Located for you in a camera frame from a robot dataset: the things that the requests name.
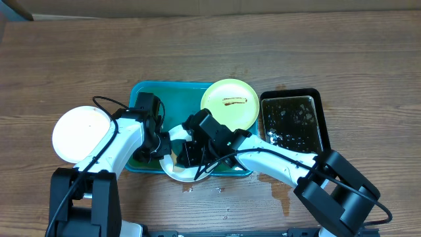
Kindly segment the white plate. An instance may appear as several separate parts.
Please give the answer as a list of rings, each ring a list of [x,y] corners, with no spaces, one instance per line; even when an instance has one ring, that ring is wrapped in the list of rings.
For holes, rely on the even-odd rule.
[[[110,118],[99,108],[73,108],[55,125],[52,133],[53,148],[62,160],[78,163],[94,150],[110,126]]]
[[[182,125],[177,125],[169,131],[171,145],[176,143],[176,128],[182,128]],[[196,182],[204,179],[209,174],[176,174],[176,153],[172,148],[170,155],[165,155],[163,159],[159,161],[163,171],[174,180],[180,182]]]

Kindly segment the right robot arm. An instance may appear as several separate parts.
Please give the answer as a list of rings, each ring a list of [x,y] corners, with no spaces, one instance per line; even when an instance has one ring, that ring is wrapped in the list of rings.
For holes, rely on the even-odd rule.
[[[176,126],[170,139],[210,144],[220,157],[291,186],[322,226],[321,236],[356,236],[380,197],[378,189],[334,150],[320,155],[299,153],[267,143],[246,130],[232,132],[228,128],[205,132]]]

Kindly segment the light green plate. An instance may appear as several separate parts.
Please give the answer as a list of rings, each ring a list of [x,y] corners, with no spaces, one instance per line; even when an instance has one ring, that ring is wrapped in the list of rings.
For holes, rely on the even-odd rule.
[[[201,98],[201,109],[208,109],[231,131],[248,130],[259,115],[259,99],[255,90],[238,79],[223,79],[207,88]]]

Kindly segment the white plate front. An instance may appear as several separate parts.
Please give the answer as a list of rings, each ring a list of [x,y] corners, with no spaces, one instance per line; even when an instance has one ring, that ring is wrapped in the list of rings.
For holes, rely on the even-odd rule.
[[[182,125],[177,125],[169,131],[171,145],[176,143],[176,128],[182,128]],[[174,180],[180,182],[196,182],[204,179],[209,174],[176,174],[176,153],[172,148],[170,155],[165,155],[163,159],[159,161],[163,171]]]

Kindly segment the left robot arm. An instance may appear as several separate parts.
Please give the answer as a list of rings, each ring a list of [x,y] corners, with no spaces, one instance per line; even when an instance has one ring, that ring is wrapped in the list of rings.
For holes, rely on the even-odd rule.
[[[81,106],[56,123],[56,154],[73,163],[51,177],[46,236],[142,236],[143,226],[122,219],[117,180],[135,153],[166,155],[159,109],[121,108],[114,114]]]

